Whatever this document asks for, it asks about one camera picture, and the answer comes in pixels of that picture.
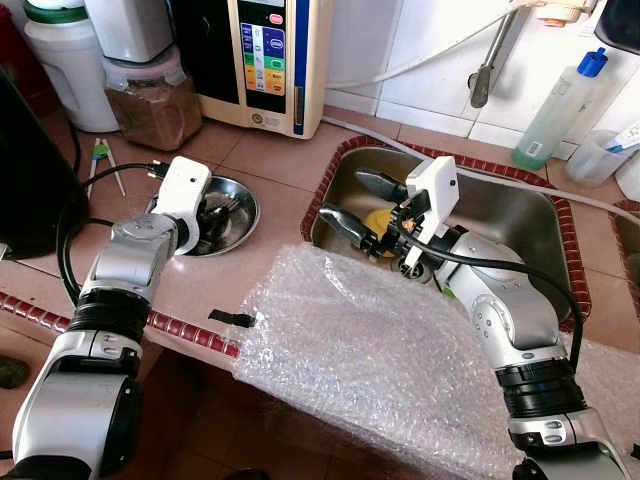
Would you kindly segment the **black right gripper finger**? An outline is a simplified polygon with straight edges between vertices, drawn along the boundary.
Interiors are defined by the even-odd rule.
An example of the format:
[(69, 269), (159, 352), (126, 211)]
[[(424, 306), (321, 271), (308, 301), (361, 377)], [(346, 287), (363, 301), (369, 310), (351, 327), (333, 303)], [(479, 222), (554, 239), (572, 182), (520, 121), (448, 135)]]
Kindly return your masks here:
[(357, 170), (356, 179), (367, 191), (393, 204), (401, 204), (410, 196), (406, 184), (379, 170)]
[(370, 251), (370, 248), (379, 243), (378, 233), (367, 227), (364, 220), (342, 207), (323, 204), (319, 207), (319, 218), (324, 220), (335, 233), (352, 243), (357, 250)]

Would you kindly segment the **round steel bowl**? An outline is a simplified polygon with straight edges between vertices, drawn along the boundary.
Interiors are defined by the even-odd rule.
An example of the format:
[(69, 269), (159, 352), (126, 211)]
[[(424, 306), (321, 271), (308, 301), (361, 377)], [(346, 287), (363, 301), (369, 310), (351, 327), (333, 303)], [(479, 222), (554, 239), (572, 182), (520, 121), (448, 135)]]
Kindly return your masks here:
[(198, 241), (186, 256), (220, 255), (246, 242), (259, 224), (260, 207), (238, 180), (212, 175), (198, 205)]

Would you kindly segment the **yellow plastic cup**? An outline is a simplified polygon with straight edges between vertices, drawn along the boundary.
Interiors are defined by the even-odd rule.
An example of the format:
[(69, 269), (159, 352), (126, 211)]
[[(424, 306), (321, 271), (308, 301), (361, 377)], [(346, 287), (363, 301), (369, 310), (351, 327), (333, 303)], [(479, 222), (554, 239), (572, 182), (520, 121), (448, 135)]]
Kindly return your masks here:
[(390, 209), (374, 210), (362, 220), (364, 232), (360, 248), (369, 259), (393, 259), (399, 255), (402, 246), (401, 236), (389, 229), (393, 220)]

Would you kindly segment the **steel fork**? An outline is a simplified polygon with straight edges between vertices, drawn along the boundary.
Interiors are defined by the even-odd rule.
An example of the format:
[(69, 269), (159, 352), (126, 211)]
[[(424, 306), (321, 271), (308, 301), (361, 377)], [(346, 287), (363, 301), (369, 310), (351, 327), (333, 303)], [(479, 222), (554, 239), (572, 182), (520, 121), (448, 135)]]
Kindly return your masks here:
[(232, 221), (237, 228), (246, 228), (250, 224), (252, 218), (253, 201), (244, 196), (236, 196), (239, 200), (239, 207), (228, 219), (224, 221)]

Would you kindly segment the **black tape strip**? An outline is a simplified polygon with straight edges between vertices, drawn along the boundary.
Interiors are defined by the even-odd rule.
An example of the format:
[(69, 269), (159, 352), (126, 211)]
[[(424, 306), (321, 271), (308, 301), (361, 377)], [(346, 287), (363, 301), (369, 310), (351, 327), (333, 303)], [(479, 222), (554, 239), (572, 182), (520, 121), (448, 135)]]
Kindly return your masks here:
[(232, 312), (211, 310), (207, 319), (219, 321), (232, 326), (239, 326), (239, 328), (253, 328), (256, 325), (257, 319), (251, 314), (232, 314)]

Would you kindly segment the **large steel sink basin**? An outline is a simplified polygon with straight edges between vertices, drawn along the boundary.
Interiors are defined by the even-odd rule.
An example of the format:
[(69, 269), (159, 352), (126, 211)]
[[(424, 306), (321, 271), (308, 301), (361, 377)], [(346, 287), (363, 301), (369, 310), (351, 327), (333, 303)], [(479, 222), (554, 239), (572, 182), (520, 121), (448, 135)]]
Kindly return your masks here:
[[(460, 169), (483, 174), (483, 178), (476, 180), (462, 175), (460, 201), (448, 216), (448, 224), (462, 225), (495, 242), (507, 244), (531, 268), (543, 270), (553, 275), (559, 284), (567, 285), (582, 312), (589, 314), (593, 306), (570, 204), (563, 198), (535, 192), (535, 187), (548, 187), (548, 182), (515, 166), (488, 163), (461, 154), (454, 159)], [(326, 166), (314, 200), (303, 216), (302, 238), (321, 250), (360, 259), (361, 252), (317, 219), (317, 210), (330, 204), (365, 216), (384, 209), (387, 202), (357, 182), (356, 170), (366, 166), (402, 180), (419, 163), (419, 157), (393, 150), (369, 136), (344, 142)]]

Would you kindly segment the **clear jar brown contents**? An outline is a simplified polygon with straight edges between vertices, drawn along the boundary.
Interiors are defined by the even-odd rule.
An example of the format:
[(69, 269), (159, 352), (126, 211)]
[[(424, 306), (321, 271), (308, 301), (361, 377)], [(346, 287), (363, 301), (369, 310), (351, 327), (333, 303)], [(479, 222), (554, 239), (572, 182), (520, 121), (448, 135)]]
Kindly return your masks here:
[(104, 58), (102, 67), (102, 91), (124, 140), (173, 151), (204, 125), (195, 81), (180, 63), (177, 46), (146, 63)]

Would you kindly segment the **white tongs green hinge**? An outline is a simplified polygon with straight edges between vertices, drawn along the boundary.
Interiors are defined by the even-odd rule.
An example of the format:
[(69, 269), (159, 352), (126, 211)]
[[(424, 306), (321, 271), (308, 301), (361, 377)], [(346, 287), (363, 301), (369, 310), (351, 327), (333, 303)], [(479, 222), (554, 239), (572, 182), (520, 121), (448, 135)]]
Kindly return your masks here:
[[(113, 151), (110, 150), (110, 143), (106, 141), (105, 138), (96, 138), (95, 143), (93, 143), (92, 159), (90, 161), (91, 175), (99, 174), (100, 164), (111, 166), (111, 168), (115, 168), (116, 166)], [(120, 177), (120, 173), (114, 172), (113, 177), (116, 182), (116, 187), (118, 187), (119, 189), (120, 195), (127, 196), (127, 192), (125, 192), (123, 179), (122, 177)]]

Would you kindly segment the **beige water ionizer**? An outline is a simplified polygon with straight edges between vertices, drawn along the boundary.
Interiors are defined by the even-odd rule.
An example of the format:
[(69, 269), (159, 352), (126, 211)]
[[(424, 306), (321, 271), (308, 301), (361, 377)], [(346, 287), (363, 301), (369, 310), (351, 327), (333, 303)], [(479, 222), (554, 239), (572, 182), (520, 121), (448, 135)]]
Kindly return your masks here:
[(191, 0), (184, 9), (207, 118), (296, 140), (315, 136), (332, 0)]

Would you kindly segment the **clear bubble wrap sheet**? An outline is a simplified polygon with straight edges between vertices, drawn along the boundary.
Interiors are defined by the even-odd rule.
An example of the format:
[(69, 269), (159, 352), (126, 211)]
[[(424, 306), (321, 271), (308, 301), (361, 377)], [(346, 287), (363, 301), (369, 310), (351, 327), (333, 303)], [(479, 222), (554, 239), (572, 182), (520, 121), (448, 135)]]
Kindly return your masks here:
[(509, 479), (521, 451), (451, 276), (439, 285), (291, 244), (244, 300), (234, 378), (422, 474)]

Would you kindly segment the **steel faucet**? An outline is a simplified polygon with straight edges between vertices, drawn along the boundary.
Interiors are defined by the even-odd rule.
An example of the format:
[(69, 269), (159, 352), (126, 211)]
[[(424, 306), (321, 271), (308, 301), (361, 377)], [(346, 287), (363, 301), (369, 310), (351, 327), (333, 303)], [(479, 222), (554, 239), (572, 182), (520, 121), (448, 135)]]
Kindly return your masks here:
[(502, 51), (504, 44), (511, 31), (512, 24), (515, 23), (517, 15), (520, 14), (521, 8), (512, 10), (511, 13), (503, 15), (500, 18), (499, 27), (493, 41), (490, 42), (489, 49), (486, 51), (483, 63), (468, 77), (468, 105), (471, 108), (480, 109), (488, 104), (490, 96), (490, 88), (492, 88), (492, 77), (495, 68), (497, 68), (498, 56)]

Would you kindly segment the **black kettle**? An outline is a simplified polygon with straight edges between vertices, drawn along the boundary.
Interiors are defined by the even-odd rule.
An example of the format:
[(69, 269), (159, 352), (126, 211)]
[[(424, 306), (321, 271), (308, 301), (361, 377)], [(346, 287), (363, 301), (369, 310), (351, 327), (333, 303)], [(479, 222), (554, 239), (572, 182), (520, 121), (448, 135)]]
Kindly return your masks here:
[(54, 252), (58, 224), (77, 230), (87, 216), (84, 191), (70, 164), (18, 88), (0, 72), (1, 259)]

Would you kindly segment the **white detergent bottle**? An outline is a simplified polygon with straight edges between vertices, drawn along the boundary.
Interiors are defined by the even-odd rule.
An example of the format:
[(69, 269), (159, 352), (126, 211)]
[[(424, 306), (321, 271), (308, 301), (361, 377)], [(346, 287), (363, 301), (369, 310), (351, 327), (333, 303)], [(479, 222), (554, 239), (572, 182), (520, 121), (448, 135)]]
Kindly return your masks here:
[(634, 148), (623, 164), (614, 172), (614, 180), (623, 196), (630, 201), (640, 202), (640, 147)]

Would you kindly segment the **clear bottle blue cap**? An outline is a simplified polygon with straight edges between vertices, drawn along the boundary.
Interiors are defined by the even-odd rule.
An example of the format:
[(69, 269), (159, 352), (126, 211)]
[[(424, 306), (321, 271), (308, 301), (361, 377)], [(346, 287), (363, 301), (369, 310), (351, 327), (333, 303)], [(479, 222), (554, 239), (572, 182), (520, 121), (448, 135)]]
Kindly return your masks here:
[(524, 136), (513, 148), (512, 161), (518, 168), (536, 172), (547, 165), (561, 147), (568, 129), (590, 105), (600, 83), (598, 76), (608, 61), (605, 47), (599, 47), (586, 51), (579, 64), (562, 70)]

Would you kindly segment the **white blue brush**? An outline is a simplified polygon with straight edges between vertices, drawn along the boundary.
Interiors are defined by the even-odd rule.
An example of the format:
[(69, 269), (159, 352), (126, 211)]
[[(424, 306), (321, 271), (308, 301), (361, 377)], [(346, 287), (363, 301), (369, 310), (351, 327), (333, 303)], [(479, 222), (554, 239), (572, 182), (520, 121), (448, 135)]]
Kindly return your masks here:
[(613, 154), (626, 154), (626, 152), (634, 151), (640, 143), (640, 120), (636, 120), (634, 124), (625, 129), (625, 131), (614, 134), (608, 141), (603, 143), (605, 151), (613, 152)]

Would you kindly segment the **white jug green lid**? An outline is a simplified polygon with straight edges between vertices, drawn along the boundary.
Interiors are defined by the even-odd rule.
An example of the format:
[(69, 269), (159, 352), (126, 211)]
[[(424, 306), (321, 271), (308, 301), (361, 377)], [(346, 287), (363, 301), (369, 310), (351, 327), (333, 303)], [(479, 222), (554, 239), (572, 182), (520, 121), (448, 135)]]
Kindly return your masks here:
[(67, 115), (81, 131), (110, 133), (119, 125), (105, 95), (102, 50), (84, 0), (24, 0), (23, 27)]

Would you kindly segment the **white plastic container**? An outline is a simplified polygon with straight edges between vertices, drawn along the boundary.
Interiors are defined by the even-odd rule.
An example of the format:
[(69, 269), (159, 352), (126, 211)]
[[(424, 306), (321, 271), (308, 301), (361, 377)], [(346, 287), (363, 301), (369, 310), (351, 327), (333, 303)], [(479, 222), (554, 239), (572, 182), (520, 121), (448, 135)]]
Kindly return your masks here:
[(84, 0), (105, 58), (147, 63), (174, 45), (166, 0)]

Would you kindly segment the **clear measuring cup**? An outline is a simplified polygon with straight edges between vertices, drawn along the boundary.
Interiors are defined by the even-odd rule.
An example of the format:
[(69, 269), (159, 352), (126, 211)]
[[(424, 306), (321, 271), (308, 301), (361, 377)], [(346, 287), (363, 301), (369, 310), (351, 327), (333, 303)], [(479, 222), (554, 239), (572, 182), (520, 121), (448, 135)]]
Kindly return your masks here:
[(617, 131), (590, 131), (581, 138), (579, 148), (567, 160), (566, 173), (573, 183), (598, 187), (611, 179), (628, 159), (627, 154), (608, 150)]

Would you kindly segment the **cream faucet filter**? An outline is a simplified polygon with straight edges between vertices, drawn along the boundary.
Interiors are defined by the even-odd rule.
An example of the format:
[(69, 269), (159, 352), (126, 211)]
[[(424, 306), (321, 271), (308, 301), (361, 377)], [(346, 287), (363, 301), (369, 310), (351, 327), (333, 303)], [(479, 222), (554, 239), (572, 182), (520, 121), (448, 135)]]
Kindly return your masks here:
[(594, 12), (598, 0), (513, 0), (532, 9), (532, 15), (544, 26), (563, 28), (575, 23), (582, 14)]

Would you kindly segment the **black pan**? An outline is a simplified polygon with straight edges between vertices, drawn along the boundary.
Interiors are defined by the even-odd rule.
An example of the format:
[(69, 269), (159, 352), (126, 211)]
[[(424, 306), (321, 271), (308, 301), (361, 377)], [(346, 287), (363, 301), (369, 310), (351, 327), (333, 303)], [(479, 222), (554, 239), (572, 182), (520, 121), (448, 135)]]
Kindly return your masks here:
[(595, 36), (603, 44), (640, 54), (640, 0), (599, 0)]

